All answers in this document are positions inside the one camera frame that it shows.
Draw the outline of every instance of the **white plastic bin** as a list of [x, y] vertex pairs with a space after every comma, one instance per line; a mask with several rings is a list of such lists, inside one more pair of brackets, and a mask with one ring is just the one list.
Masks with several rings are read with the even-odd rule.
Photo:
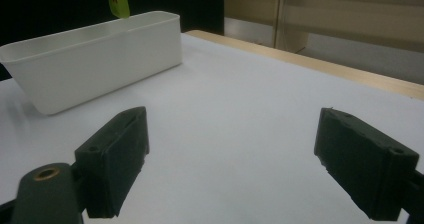
[[182, 62], [179, 16], [150, 12], [0, 47], [38, 111], [54, 114]]

